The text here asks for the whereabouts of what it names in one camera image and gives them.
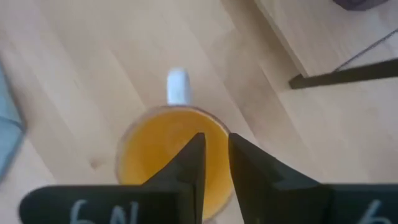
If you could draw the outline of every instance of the orange liquid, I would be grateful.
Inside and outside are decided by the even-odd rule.
[[[212,217],[232,192],[228,134],[200,111],[170,108],[134,127],[120,157],[118,175],[121,184],[143,184],[167,165],[196,133],[206,136],[203,219]]]

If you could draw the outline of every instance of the mug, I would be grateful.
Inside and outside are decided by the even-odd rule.
[[[120,184],[141,185],[165,167],[196,133],[206,137],[203,220],[213,217],[229,200],[227,127],[212,114],[192,106],[188,74],[169,72],[167,106],[149,110],[130,125],[119,143],[116,173]]]

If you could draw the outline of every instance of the black plastic piece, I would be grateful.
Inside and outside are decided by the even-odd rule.
[[[392,78],[398,77],[397,71],[398,59],[394,59],[308,78],[304,78],[303,75],[300,74],[291,79],[291,81],[289,81],[289,85],[292,89],[301,89],[323,85],[375,80],[380,78]]]
[[[21,202],[23,224],[201,224],[205,135],[193,139],[141,186],[54,186]]]
[[[333,0],[339,6],[349,11],[365,11],[388,0]]]
[[[237,134],[229,135],[229,162],[245,224],[398,222],[396,184],[320,184]]]
[[[286,166],[238,134],[229,163],[245,223],[321,223],[331,190]]]
[[[391,224],[398,185],[321,184],[238,134],[229,163],[245,224]],[[205,137],[197,134],[141,186],[45,187],[20,204],[23,224],[201,224]]]

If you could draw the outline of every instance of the black metal bar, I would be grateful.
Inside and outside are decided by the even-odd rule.
[[[349,68],[338,72],[327,73],[315,77],[305,78],[297,75],[289,81],[292,89],[301,89],[323,85],[335,85],[342,83],[375,80],[380,78],[398,77],[398,59]]]

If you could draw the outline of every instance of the wooden surface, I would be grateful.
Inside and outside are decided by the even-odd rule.
[[[28,125],[4,223],[35,187],[116,183],[117,141],[165,103],[175,66],[196,106],[304,174],[398,179],[398,79],[290,90],[298,71],[253,1],[0,0],[0,61]],[[243,223],[236,197],[210,223]]]
[[[374,48],[369,49],[359,57],[354,58],[340,69],[344,70],[372,62],[390,60],[392,58],[398,58],[398,32],[395,32],[388,39],[380,42],[380,44],[377,44]]]
[[[373,9],[346,11],[332,0],[256,0],[296,66],[305,76],[332,72],[398,29],[398,0]],[[389,50],[381,57],[392,58]]]

